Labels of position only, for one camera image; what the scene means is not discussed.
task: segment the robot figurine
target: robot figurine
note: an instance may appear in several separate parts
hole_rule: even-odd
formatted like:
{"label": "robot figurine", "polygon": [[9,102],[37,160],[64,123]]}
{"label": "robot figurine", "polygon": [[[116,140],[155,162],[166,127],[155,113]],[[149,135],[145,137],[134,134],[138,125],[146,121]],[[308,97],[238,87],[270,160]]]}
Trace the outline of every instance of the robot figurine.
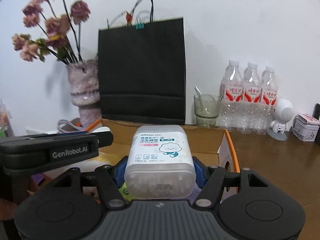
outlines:
{"label": "robot figurine", "polygon": [[268,135],[274,139],[285,141],[287,136],[284,134],[284,131],[289,129],[287,122],[289,122],[293,117],[292,104],[286,99],[279,99],[276,103],[276,110],[274,112],[275,120],[271,122]]}
{"label": "robot figurine", "polygon": [[272,121],[270,126],[272,127],[273,132],[284,133],[284,131],[289,129],[289,126],[286,123],[282,123],[278,120]]}

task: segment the cartoon cloud sticker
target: cartoon cloud sticker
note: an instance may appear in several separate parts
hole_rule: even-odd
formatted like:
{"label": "cartoon cloud sticker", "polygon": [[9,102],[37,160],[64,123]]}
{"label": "cartoon cloud sticker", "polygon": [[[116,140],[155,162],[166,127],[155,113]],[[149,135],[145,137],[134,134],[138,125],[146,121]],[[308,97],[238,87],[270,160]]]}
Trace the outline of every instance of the cartoon cloud sticker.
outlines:
{"label": "cartoon cloud sticker", "polygon": [[177,143],[165,143],[161,145],[159,151],[163,152],[164,155],[170,155],[170,157],[174,158],[178,156],[178,152],[181,151],[181,147]]}

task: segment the wooden table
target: wooden table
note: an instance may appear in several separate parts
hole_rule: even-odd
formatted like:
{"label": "wooden table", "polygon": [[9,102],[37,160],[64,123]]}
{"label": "wooden table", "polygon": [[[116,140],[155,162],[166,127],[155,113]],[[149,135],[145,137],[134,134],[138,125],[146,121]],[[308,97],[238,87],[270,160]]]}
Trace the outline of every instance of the wooden table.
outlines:
{"label": "wooden table", "polygon": [[303,206],[307,219],[299,240],[320,239],[320,147],[291,132],[284,142],[255,133],[230,134],[240,168],[255,170]]}

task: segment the teal binder clip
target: teal binder clip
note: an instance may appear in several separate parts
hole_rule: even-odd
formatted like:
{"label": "teal binder clip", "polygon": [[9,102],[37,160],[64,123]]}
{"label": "teal binder clip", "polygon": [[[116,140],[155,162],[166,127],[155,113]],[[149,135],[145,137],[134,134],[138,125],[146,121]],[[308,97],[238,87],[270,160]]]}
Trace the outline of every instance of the teal binder clip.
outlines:
{"label": "teal binder clip", "polygon": [[140,22],[136,24],[136,30],[144,29],[144,23]]}

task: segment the fuzzy vase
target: fuzzy vase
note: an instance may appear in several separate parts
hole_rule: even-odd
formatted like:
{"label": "fuzzy vase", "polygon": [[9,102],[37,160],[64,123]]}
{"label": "fuzzy vase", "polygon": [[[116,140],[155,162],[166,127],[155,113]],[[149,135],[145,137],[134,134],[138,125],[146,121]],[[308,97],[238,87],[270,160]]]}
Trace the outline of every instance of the fuzzy vase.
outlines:
{"label": "fuzzy vase", "polygon": [[80,123],[88,127],[101,119],[98,62],[95,59],[67,65],[71,102],[79,107]]}

